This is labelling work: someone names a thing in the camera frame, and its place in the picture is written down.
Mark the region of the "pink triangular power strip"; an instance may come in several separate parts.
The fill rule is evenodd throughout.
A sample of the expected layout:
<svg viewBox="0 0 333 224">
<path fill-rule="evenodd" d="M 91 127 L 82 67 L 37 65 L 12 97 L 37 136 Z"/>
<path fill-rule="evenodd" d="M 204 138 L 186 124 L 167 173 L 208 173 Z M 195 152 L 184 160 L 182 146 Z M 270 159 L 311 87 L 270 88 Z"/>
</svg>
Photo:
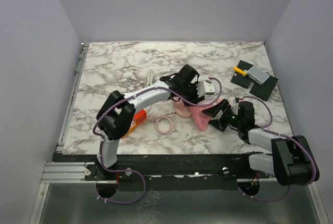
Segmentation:
<svg viewBox="0 0 333 224">
<path fill-rule="evenodd" d="M 194 120 L 195 126 L 199 131 L 204 131 L 207 128 L 209 121 L 211 119 L 210 116 L 203 114 L 202 111 L 217 105 L 221 101 L 222 101 L 222 99 L 218 99 L 217 102 L 215 102 L 214 104 L 207 106 L 207 107 L 190 106 L 188 108 L 188 110 Z"/>
</svg>

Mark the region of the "orange power strip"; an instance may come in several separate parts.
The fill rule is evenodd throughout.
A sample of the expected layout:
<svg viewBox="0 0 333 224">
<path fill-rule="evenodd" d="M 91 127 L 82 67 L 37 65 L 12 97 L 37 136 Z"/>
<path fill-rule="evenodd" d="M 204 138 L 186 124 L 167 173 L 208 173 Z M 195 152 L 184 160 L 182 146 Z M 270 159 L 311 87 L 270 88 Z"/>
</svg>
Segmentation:
<svg viewBox="0 0 333 224">
<path fill-rule="evenodd" d="M 129 130 L 127 131 L 127 133 L 121 138 L 124 139 L 126 136 L 128 136 L 131 132 L 133 132 L 136 128 L 138 127 L 138 125 L 132 121 L 131 126 L 129 128 Z"/>
</svg>

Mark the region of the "red cube socket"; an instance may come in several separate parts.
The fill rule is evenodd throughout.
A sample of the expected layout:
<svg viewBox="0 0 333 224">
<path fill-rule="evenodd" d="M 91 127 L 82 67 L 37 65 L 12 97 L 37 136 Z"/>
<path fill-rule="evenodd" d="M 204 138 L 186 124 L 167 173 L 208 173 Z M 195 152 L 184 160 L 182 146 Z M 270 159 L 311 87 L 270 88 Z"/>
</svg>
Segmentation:
<svg viewBox="0 0 333 224">
<path fill-rule="evenodd" d="M 147 119 L 146 111 L 144 109 L 142 109 L 134 115 L 133 121 L 137 125 L 141 125 L 146 119 Z"/>
</svg>

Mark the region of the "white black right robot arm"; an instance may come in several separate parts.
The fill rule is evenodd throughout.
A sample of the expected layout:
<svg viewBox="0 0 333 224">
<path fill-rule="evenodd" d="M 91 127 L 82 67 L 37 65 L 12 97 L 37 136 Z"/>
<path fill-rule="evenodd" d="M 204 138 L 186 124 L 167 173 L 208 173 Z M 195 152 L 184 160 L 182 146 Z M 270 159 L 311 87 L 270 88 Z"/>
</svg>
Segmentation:
<svg viewBox="0 0 333 224">
<path fill-rule="evenodd" d="M 231 128 L 247 144 L 259 146 L 267 153 L 253 153 L 239 164 L 239 172 L 250 178 L 257 171 L 273 176 L 283 185 L 309 185 L 319 179 L 319 169 L 302 135 L 287 136 L 260 127 L 255 122 L 255 109 L 246 98 L 237 98 L 231 105 L 223 99 L 202 111 L 212 118 L 210 124 L 220 131 Z"/>
</svg>

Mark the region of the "pink cube socket adapter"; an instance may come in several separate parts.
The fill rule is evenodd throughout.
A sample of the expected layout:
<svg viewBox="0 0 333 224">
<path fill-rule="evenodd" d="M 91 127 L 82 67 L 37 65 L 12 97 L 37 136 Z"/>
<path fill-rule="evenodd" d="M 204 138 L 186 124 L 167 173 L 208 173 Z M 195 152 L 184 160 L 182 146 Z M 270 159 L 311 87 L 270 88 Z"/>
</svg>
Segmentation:
<svg viewBox="0 0 333 224">
<path fill-rule="evenodd" d="M 175 108 L 176 110 L 184 111 L 186 109 L 183 100 L 180 99 L 179 97 L 172 98 L 172 101 L 173 101 L 173 108 Z"/>
</svg>

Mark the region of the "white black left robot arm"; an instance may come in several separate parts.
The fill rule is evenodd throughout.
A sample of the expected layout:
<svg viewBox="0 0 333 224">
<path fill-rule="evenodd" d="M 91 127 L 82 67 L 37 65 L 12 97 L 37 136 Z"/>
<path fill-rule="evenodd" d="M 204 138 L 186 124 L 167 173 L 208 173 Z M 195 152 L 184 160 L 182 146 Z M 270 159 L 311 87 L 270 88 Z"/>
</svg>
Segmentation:
<svg viewBox="0 0 333 224">
<path fill-rule="evenodd" d="M 113 177 L 120 139 L 129 131 L 136 113 L 174 97 L 184 98 L 185 105 L 195 105 L 204 100 L 204 96 L 198 95 L 198 79 L 198 71 L 185 65 L 179 72 L 163 76 L 136 92 L 122 94 L 117 90 L 113 91 L 98 112 L 97 122 L 93 127 L 93 133 L 101 137 L 97 155 L 100 163 L 97 167 L 98 175 L 105 180 Z"/>
</svg>

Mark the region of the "round pink power strip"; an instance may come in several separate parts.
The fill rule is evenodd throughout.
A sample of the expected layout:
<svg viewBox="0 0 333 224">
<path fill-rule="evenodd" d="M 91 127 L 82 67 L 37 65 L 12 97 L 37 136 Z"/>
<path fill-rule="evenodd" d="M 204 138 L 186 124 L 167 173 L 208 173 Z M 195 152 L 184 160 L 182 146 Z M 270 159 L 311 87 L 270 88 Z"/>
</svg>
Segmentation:
<svg viewBox="0 0 333 224">
<path fill-rule="evenodd" d="M 176 115 L 183 119 L 191 118 L 189 109 L 185 106 L 184 102 L 179 99 L 177 102 L 173 102 L 173 108 L 175 109 Z"/>
</svg>

